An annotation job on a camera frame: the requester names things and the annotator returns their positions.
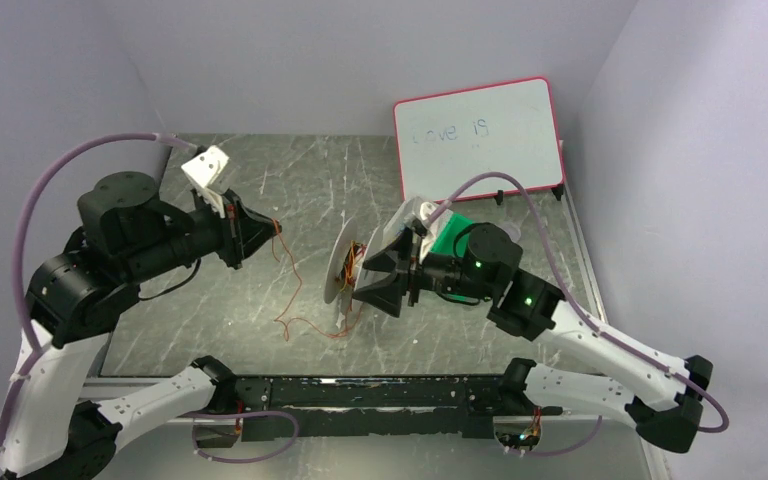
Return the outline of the green plastic bin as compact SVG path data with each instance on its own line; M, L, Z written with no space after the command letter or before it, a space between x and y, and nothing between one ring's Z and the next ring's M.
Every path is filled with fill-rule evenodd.
M429 232L421 242L420 291L464 306L477 306L486 300L481 288L463 272L466 247L478 224L454 213L434 225L436 232Z

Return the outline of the wires wound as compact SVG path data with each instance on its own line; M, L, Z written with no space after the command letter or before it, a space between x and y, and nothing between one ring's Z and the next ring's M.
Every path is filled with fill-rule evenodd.
M347 290L349 287L355 287L366 250L366 244L358 243L355 241L350 243L341 272L336 279L340 286L340 292Z

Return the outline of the white filament spool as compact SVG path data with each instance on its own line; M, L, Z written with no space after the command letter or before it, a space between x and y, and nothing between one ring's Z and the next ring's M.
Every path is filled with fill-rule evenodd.
M348 327L353 314L362 310L364 303L354 298L354 291L365 276L363 262L369 243L363 242L358 233L358 224L354 217L346 220L337 235L327 262L322 298L325 304L335 304L337 327Z

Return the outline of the white plastic bin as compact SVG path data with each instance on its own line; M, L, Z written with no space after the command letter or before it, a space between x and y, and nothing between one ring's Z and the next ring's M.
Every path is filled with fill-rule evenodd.
M438 207L437 203L421 196L405 200L394 215L378 229L380 245L386 246L394 241L404 228L412 225L414 219L426 222ZM446 211L431 223L422 241L423 248L430 249L434 245L450 217L451 212Z

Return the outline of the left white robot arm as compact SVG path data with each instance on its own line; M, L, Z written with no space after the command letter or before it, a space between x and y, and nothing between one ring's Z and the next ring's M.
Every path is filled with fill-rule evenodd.
M232 190L217 204L196 196L185 212L161 200L154 179L120 172L77 202L81 226L44 262L21 300L39 350L24 342L0 416L0 470L6 479L90 479L114 455L168 420L238 407L237 379L203 356L172 378L117 400L80 397L97 354L141 285L208 255L228 267L281 230Z

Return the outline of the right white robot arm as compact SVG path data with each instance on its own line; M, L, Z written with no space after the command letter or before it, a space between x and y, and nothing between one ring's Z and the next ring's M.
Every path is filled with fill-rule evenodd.
M578 374L514 358L497 385L503 413L579 411L624 423L663 450L690 450L702 430L710 361L665 354L590 320L558 287L521 269L521 246L493 224L471 225L461 238L461 252L422 256L421 239L409 228L391 236L374 231L353 298L392 317L423 291L452 294L468 306L487 303L486 317L500 330L552 345L596 371Z

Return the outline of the red framed whiteboard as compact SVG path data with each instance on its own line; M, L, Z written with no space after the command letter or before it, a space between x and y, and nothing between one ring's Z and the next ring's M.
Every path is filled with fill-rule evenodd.
M496 171L528 190L565 181L549 81L531 77L432 94L393 107L404 198L442 201Z

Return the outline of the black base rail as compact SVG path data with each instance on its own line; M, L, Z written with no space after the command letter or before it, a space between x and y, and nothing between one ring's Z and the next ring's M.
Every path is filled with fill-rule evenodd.
M510 389L500 375L432 376L240 376L218 391L209 414L281 411L291 420L243 423L243 442L302 437L456 434L492 439L502 417L559 415Z

